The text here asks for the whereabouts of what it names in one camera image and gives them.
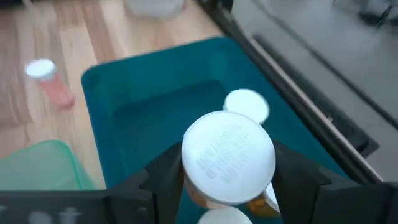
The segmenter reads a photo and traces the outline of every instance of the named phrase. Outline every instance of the teal plastic bin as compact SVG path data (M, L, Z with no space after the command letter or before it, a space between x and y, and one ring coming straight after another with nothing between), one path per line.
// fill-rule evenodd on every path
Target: teal plastic bin
M0 190L93 190L88 174L58 140L37 143L0 160Z
M86 71L82 85L108 187L181 141L197 118L222 110L226 95L238 88L255 90L268 101L271 113L263 127L272 139L344 175L241 48L228 38L98 65ZM178 222L195 223L203 212L184 193ZM250 218L254 223L280 222L280 218Z

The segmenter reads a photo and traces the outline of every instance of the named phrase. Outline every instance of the white cap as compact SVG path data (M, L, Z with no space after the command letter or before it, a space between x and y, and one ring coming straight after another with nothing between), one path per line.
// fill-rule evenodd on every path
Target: white cap
M51 79L56 70L55 64L49 59L34 60L25 67L26 74L38 80Z
M198 224L252 224L250 219L239 209L226 207L207 211Z
M266 131L246 116L216 111L185 133L182 162L192 184L218 203L236 205L262 194L275 172Z
M280 213L278 201L276 200L274 187L272 186L272 183L269 183L267 188L264 190L264 198L266 199L267 204L271 208Z
M223 109L243 114L259 124L263 124L269 116L267 101L259 93L248 89L229 93Z

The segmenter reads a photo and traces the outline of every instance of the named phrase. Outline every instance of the white bottle cap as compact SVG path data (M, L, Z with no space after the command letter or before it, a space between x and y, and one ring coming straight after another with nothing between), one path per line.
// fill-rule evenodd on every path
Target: white bottle cap
M250 219L239 209L226 207L207 211L198 224L252 224Z
M264 198L266 199L267 204L271 208L280 213L278 201L276 200L274 187L272 186L272 183L269 183L267 188L264 190Z
M266 131L246 116L216 111L185 133L182 162L192 184L227 205L262 194L275 172L275 150Z
M259 93L248 89L229 93L225 98L223 109L243 114L259 124L263 124L269 116L267 101Z
M28 76L41 81L50 80L54 76L56 70L55 64L49 59L31 61L25 68L25 72Z

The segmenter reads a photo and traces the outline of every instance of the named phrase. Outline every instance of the blue storage tray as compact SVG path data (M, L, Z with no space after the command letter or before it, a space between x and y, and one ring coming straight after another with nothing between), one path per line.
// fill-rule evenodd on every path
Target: blue storage tray
M268 101L271 112L263 127L271 139L345 176L231 39L219 37L98 65L85 72L82 85L107 187L181 141L190 124L222 110L225 96L239 88L255 90ZM178 222L196 223L204 209L185 192L181 203ZM249 217L254 223L281 222Z

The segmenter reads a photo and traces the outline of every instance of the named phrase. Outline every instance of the wooden floor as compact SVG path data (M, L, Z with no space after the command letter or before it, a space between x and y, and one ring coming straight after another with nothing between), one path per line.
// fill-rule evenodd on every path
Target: wooden floor
M191 0L168 20L134 17L122 0L39 1L0 11L0 159L46 139L66 142L99 188L104 179L80 77L92 65L220 35ZM76 96L56 109L24 66L50 58Z

